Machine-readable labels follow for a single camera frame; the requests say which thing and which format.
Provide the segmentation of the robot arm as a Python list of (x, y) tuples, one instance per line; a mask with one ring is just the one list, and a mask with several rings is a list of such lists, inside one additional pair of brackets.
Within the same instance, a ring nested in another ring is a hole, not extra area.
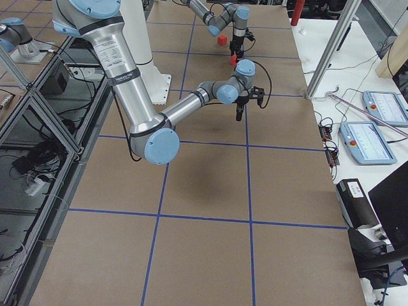
[(181, 1), (181, 5), (190, 8), (207, 26), (209, 33), (216, 37), (228, 25), (233, 24), (233, 35), (229, 44), (231, 59), (235, 62), (244, 58), (244, 39), (255, 41), (255, 37), (247, 27), (250, 17), (250, 9), (244, 5), (233, 3), (221, 4), (223, 11), (215, 15), (201, 1)]
[(167, 164), (180, 147), (174, 126), (213, 99), (230, 105), (249, 96), (255, 64), (238, 54), (233, 74), (225, 81), (206, 81), (161, 113), (156, 112), (144, 68), (132, 51), (150, 52), (143, 6), (128, 1), (53, 1), (54, 29), (88, 41), (119, 97), (130, 121), (129, 147), (152, 164)]

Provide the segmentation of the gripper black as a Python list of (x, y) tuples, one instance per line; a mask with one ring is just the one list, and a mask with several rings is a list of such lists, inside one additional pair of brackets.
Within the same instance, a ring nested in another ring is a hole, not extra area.
[(231, 56), (242, 57), (242, 42), (245, 38), (246, 28), (233, 28), (233, 40), (230, 41)]
[(237, 100), (236, 100), (236, 104), (237, 104), (236, 117), (235, 117), (236, 121), (241, 121), (242, 120), (242, 116), (243, 116), (243, 113), (244, 113), (244, 105), (246, 103), (248, 103), (249, 100), (250, 100), (249, 96), (239, 96), (237, 98)]

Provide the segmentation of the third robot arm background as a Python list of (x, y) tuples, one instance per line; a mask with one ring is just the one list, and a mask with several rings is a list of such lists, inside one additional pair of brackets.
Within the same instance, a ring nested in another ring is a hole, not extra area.
[(17, 17), (1, 20), (1, 48), (16, 63), (39, 64), (47, 54)]

